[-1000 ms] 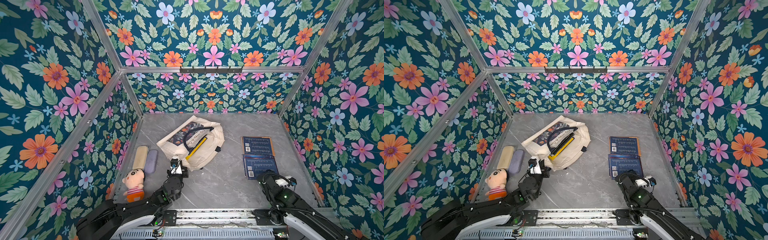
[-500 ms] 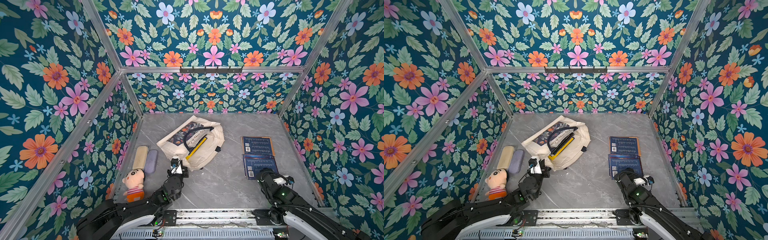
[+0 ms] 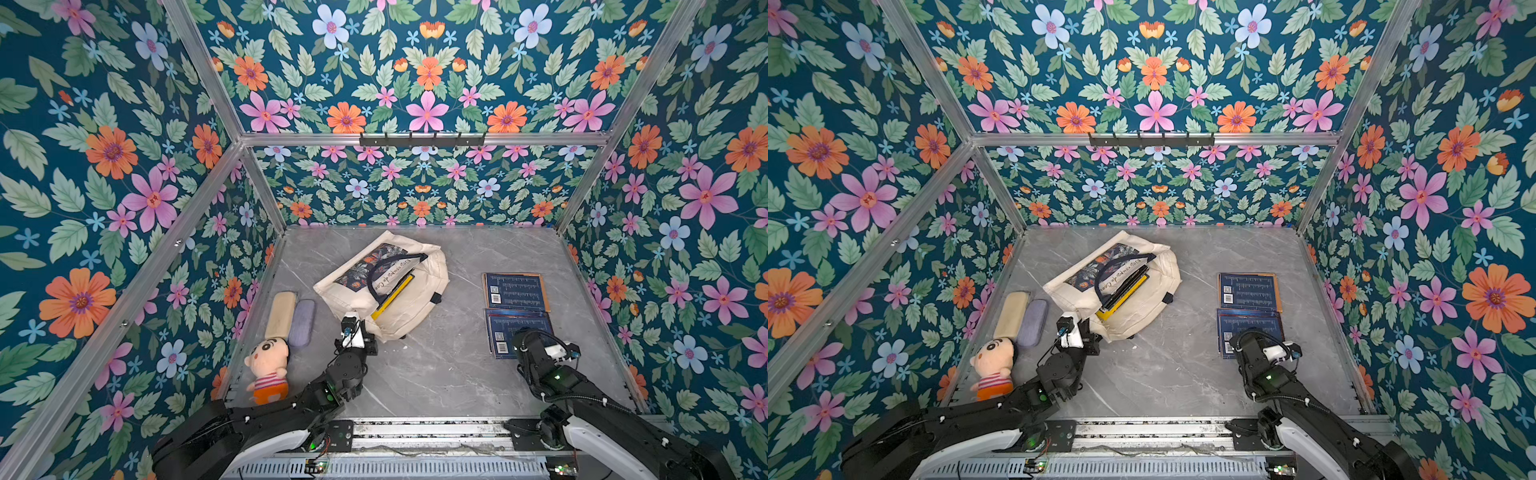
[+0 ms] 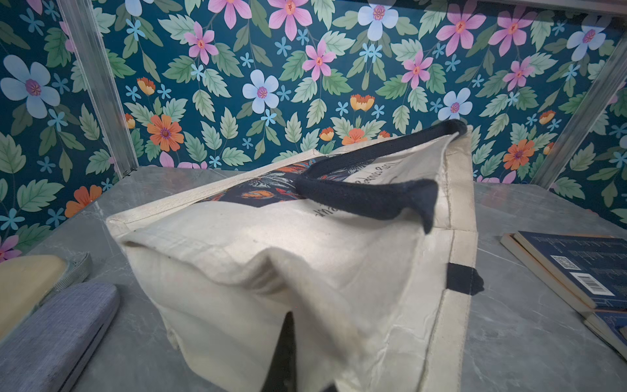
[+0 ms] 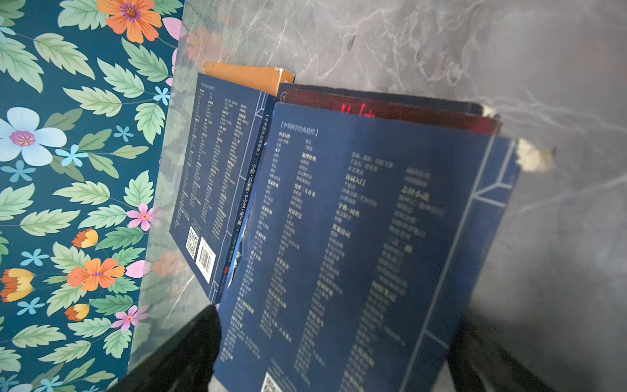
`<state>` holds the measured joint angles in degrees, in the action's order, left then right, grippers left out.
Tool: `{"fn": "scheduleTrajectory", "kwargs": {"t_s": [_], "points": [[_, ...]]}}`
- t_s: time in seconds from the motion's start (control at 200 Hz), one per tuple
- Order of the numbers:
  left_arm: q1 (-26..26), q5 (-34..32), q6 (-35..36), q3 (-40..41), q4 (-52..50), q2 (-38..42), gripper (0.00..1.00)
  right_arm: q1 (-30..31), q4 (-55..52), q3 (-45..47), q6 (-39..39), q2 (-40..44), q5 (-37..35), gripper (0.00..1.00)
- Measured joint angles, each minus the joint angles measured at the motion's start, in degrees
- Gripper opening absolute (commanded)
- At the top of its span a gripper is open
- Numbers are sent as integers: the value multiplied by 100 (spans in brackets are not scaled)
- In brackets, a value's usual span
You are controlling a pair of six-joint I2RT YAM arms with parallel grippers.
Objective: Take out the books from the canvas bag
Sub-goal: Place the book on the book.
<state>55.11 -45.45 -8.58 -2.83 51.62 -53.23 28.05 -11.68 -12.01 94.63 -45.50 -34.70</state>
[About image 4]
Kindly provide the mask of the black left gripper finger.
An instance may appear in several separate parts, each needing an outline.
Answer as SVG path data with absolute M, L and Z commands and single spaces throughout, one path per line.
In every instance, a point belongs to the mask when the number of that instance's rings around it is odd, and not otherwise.
M 261 392 L 297 391 L 297 339 L 293 313 L 287 312 Z

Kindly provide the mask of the cream canvas tote bag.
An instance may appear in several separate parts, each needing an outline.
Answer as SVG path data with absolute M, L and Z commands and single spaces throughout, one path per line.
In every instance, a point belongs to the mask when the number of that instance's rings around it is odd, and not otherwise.
M 297 391 L 457 391 L 478 232 L 472 128 L 310 150 L 107 220 L 200 377 L 261 391 L 287 312 Z

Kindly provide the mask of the dark blue book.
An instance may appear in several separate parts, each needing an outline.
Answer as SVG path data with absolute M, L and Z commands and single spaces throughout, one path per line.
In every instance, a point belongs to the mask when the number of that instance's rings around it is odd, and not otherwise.
M 581 315 L 626 312 L 626 241 L 623 238 L 519 231 L 501 245 Z

